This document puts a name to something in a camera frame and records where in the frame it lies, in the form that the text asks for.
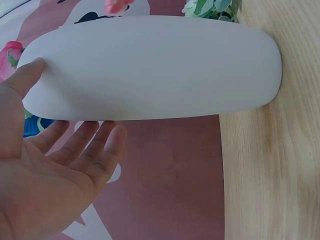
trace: hand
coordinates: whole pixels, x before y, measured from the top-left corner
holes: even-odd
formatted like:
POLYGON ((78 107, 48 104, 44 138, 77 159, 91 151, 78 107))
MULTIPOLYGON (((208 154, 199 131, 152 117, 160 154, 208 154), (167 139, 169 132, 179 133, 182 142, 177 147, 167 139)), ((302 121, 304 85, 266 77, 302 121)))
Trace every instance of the hand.
POLYGON ((99 130, 97 122, 85 122, 48 156, 69 122, 23 139, 22 99, 45 65, 37 59, 0 83, 0 239, 43 240, 63 231, 103 189, 125 147, 126 129, 113 121, 99 130))

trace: white curved panel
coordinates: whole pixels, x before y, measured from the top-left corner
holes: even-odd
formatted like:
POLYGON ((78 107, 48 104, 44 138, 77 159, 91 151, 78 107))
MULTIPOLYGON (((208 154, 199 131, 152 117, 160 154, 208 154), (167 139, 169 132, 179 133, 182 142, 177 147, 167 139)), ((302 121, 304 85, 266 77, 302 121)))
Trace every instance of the white curved panel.
POLYGON ((141 120, 260 107, 282 77, 277 44, 236 23, 173 16, 99 19, 49 32, 19 65, 48 68, 23 103, 61 120, 141 120))

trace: wooden table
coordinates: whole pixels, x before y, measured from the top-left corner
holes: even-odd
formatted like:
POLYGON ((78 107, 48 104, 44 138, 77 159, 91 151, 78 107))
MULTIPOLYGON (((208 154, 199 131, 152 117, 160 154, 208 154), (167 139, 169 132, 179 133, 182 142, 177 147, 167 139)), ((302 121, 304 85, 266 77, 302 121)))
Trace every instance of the wooden table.
POLYGON ((277 41, 280 92, 220 116, 226 240, 320 239, 320 0, 243 0, 240 21, 277 41))

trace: pink mat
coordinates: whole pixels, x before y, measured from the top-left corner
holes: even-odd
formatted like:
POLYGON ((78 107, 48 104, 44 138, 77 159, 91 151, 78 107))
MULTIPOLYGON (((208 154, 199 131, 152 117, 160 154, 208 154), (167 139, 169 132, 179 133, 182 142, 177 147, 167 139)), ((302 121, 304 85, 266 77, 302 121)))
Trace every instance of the pink mat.
MULTIPOLYGON (((0 44, 17 39, 26 47, 88 12, 104 14, 103 0, 57 2, 32 0, 0 19, 4 36, 0 44)), ((136 0, 125 15, 181 15, 184 4, 184 0, 136 0)), ((186 71, 196 69, 186 66, 186 71)), ((128 129, 128 143, 115 174, 81 217, 53 239, 223 240, 219 117, 122 124, 128 129)), ((75 126, 72 122, 54 149, 73 134, 75 126)))

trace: light wood tabletop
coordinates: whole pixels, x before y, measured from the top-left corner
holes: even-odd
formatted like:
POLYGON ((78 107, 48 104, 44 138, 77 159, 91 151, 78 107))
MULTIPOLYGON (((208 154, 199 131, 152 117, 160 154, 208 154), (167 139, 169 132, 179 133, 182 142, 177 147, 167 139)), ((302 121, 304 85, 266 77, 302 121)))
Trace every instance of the light wood tabletop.
POLYGON ((320 239, 320 0, 243 0, 270 34, 282 85, 264 107, 220 116, 226 240, 320 239))

